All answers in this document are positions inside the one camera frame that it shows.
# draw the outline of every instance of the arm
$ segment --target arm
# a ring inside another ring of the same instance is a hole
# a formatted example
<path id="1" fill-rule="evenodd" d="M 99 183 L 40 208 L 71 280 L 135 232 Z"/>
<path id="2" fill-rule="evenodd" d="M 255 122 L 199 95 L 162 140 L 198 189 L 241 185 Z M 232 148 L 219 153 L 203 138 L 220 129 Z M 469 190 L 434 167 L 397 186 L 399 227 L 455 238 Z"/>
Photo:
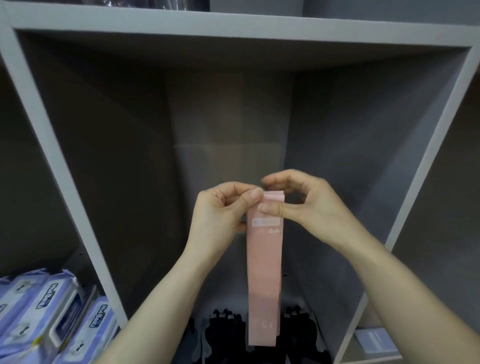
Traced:
<path id="1" fill-rule="evenodd" d="M 207 274 L 230 245 L 262 189 L 227 182 L 197 197 L 187 245 L 97 364 L 170 363 Z"/>
<path id="2" fill-rule="evenodd" d="M 302 205 L 268 203 L 258 208 L 296 221 L 349 260 L 409 363 L 479 362 L 480 337 L 368 233 L 325 180 L 286 170 L 263 182 L 268 189 L 306 195 Z"/>

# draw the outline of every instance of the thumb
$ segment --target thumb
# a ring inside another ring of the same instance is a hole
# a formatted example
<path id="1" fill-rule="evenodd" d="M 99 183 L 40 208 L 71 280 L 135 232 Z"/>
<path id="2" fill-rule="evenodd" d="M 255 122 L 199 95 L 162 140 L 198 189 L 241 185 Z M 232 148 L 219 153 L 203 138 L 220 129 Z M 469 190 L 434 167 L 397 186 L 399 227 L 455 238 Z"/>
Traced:
<path id="1" fill-rule="evenodd" d="M 303 205 L 292 205 L 284 202 L 265 202 L 258 205 L 258 210 L 264 214 L 287 218 L 300 223 L 300 208 Z"/>
<path id="2" fill-rule="evenodd" d="M 237 215 L 238 218 L 241 218 L 247 210 L 255 205 L 264 195 L 264 191 L 258 187 L 253 190 L 242 193 L 237 201 L 229 206 L 231 210 Z"/>

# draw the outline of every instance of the person's right hand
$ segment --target person's right hand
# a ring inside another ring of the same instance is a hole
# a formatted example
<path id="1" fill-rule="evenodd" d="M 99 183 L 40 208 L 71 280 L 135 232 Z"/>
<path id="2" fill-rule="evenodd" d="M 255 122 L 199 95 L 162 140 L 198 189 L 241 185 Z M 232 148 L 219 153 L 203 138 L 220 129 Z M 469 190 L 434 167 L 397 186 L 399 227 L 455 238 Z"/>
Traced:
<path id="1" fill-rule="evenodd" d="M 306 195 L 305 202 L 300 205 L 262 203 L 258 209 L 264 214 L 293 220 L 337 250 L 361 237 L 371 239 L 326 180 L 298 170 L 284 170 L 264 177 L 262 182 L 270 191 L 299 191 Z"/>

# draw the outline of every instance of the folded pink band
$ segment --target folded pink band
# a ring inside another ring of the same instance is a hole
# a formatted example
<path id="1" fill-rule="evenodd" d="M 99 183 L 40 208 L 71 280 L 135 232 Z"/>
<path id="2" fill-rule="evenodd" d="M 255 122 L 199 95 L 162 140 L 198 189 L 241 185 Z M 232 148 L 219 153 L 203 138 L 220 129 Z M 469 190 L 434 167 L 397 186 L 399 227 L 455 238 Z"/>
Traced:
<path id="1" fill-rule="evenodd" d="M 283 219 L 262 214 L 262 202 L 285 200 L 283 191 L 268 191 L 247 213 L 249 345 L 275 346 L 280 333 Z"/>

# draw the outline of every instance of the top shelf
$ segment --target top shelf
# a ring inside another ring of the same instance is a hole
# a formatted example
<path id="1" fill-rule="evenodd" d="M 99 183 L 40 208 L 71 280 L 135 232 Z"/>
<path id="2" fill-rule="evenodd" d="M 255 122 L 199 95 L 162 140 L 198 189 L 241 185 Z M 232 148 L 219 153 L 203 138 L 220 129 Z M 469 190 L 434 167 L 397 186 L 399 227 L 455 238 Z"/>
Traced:
<path id="1" fill-rule="evenodd" d="M 480 28 L 4 1 L 17 30 L 471 47 Z"/>

